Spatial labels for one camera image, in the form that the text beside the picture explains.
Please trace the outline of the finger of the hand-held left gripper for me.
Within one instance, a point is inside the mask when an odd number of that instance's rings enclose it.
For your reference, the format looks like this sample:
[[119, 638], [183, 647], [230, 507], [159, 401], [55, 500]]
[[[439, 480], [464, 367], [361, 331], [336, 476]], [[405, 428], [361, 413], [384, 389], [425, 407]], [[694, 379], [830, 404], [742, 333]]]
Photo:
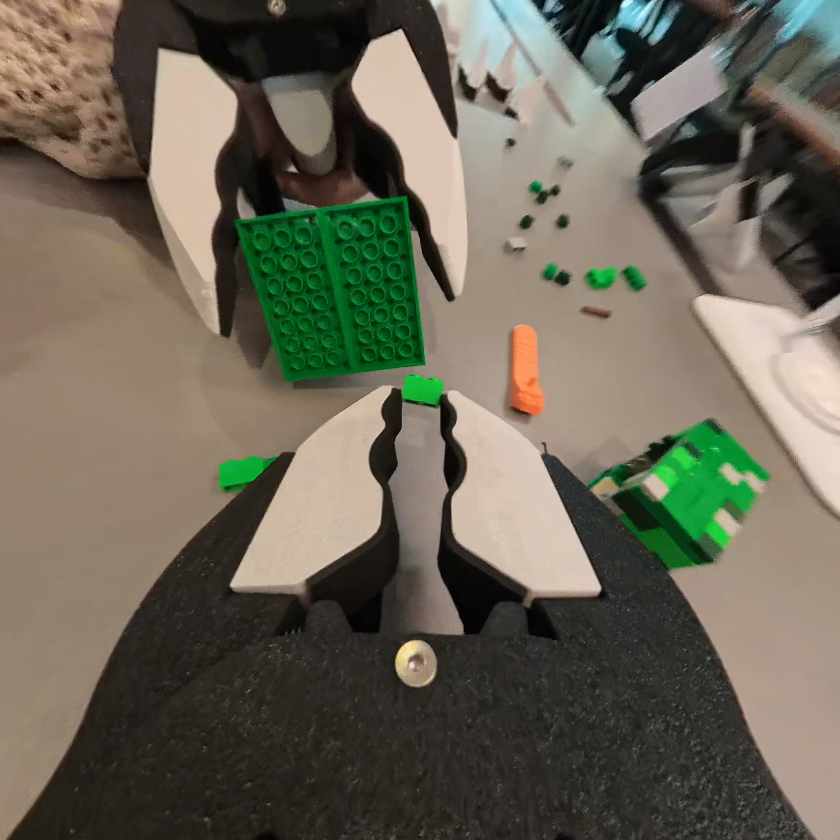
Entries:
[[237, 221], [281, 210], [277, 121], [264, 85], [159, 49], [148, 183], [175, 272], [209, 331], [235, 330]]
[[448, 301], [464, 290], [466, 188], [459, 142], [404, 33], [373, 38], [350, 79], [366, 128], [391, 156], [383, 169], [408, 201], [423, 257]]

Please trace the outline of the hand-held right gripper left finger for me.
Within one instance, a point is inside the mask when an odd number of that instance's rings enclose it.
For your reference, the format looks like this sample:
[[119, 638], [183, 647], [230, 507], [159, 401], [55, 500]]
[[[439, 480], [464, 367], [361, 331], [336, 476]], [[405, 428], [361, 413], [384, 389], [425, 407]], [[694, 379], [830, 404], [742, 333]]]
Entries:
[[403, 399], [380, 386], [321, 425], [292, 456], [230, 581], [237, 595], [338, 603], [355, 632], [382, 629], [400, 558], [390, 488]]

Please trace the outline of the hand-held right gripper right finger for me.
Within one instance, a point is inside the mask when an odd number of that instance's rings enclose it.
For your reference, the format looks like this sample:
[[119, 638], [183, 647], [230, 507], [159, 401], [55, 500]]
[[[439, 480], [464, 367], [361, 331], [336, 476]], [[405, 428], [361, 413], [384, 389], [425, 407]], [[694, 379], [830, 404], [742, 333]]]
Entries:
[[538, 449], [459, 392], [441, 397], [447, 492], [437, 567], [477, 635], [494, 608], [594, 599], [602, 584]]

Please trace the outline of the small green lego brick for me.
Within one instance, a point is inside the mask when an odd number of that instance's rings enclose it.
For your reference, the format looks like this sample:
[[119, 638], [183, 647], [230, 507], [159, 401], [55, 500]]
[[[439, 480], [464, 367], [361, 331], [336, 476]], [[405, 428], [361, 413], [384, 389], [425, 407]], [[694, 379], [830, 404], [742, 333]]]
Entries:
[[438, 407], [445, 391], [445, 384], [437, 377], [407, 374], [402, 386], [402, 399], [406, 403]]

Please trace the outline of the green lego base plate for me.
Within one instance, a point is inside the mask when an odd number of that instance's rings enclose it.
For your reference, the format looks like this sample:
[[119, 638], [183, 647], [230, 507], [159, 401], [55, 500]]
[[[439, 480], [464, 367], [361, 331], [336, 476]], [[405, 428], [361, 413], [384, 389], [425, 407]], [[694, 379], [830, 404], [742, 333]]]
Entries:
[[426, 363], [406, 198], [235, 225], [287, 382]]

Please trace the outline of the flat green lego brick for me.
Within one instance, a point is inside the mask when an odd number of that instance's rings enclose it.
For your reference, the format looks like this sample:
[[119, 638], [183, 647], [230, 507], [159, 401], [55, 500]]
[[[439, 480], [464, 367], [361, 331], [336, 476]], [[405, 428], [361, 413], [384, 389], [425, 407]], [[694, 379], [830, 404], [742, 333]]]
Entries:
[[261, 476], [276, 459], [276, 456], [227, 459], [217, 467], [218, 488], [224, 492], [242, 490]]

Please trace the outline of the orange lego brick separator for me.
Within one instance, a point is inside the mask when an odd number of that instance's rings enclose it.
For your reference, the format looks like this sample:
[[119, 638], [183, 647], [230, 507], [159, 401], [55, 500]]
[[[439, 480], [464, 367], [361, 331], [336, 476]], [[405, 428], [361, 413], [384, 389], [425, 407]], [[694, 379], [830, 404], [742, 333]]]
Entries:
[[538, 336], [528, 324], [519, 324], [511, 332], [509, 396], [511, 407], [520, 413], [537, 416], [543, 411]]

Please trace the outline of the green lego block build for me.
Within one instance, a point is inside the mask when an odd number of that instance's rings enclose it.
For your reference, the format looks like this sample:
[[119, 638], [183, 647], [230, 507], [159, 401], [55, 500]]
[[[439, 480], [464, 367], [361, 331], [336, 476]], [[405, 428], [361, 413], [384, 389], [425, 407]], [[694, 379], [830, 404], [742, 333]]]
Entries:
[[770, 480], [709, 418], [653, 442], [588, 487], [673, 571], [718, 560]]

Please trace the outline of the scattered small lego pieces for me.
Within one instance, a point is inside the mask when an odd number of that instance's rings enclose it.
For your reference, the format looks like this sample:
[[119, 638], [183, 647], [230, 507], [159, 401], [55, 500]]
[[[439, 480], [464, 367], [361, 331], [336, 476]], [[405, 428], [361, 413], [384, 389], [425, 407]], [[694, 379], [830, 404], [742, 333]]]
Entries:
[[[573, 167], [574, 163], [568, 158], [561, 157], [558, 160], [558, 166], [561, 168], [562, 174], [568, 173]], [[562, 192], [562, 184], [556, 182], [550, 184], [549, 187], [541, 181], [532, 181], [528, 185], [528, 192], [533, 195], [534, 202], [540, 206], [546, 204], [550, 198], [557, 197]], [[562, 213], [554, 221], [554, 226], [557, 229], [563, 230], [570, 225], [571, 218], [567, 213]], [[531, 214], [523, 215], [518, 221], [518, 229], [520, 231], [528, 231], [535, 222], [535, 216]], [[526, 250], [528, 243], [522, 236], [513, 236], [506, 239], [503, 248], [510, 254], [520, 254]], [[601, 290], [611, 287], [617, 277], [618, 270], [614, 267], [607, 267], [603, 269], [590, 269], [584, 274], [584, 282], [586, 285], [594, 290]], [[635, 291], [646, 288], [647, 281], [635, 266], [627, 266], [622, 270], [622, 274], [626, 283]], [[550, 281], [560, 286], [567, 286], [571, 282], [571, 274], [559, 268], [554, 263], [547, 264], [541, 271], [541, 278]]]

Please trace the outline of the person's left hand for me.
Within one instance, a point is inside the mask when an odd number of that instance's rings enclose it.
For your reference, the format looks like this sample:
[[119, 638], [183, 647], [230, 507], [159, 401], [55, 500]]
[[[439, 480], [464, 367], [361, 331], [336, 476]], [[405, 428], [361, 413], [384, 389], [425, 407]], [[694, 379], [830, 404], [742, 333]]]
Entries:
[[355, 107], [347, 85], [340, 86], [333, 95], [336, 156], [326, 174], [302, 170], [301, 153], [294, 150], [280, 127], [260, 85], [238, 81], [234, 89], [253, 136], [256, 161], [268, 166], [268, 175], [283, 197], [314, 207], [329, 207], [354, 203], [370, 191], [356, 171]]

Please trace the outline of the white furniture legs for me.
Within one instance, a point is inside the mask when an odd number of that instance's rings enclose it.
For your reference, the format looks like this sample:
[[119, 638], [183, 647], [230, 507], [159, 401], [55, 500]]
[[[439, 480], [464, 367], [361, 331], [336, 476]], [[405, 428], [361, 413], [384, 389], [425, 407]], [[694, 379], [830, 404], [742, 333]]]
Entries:
[[527, 43], [529, 14], [517, 17], [504, 2], [439, 2], [448, 63], [457, 102], [504, 118], [520, 133], [544, 110], [576, 126], [571, 105], [550, 78], [550, 58], [538, 58]]

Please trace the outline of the beige knit cloth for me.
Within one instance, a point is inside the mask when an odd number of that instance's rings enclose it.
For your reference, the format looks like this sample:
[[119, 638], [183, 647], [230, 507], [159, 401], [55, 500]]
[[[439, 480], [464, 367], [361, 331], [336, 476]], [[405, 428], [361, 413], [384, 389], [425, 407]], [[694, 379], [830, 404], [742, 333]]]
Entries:
[[120, 1], [1, 2], [1, 138], [92, 180], [144, 177], [112, 77]]

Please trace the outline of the black chair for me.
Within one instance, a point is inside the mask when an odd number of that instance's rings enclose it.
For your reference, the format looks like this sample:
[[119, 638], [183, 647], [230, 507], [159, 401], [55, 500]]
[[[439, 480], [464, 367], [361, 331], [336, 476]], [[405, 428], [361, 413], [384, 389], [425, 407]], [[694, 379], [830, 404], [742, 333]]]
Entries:
[[708, 291], [760, 256], [808, 310], [838, 294], [838, 162], [771, 121], [675, 136], [647, 156], [641, 198]]

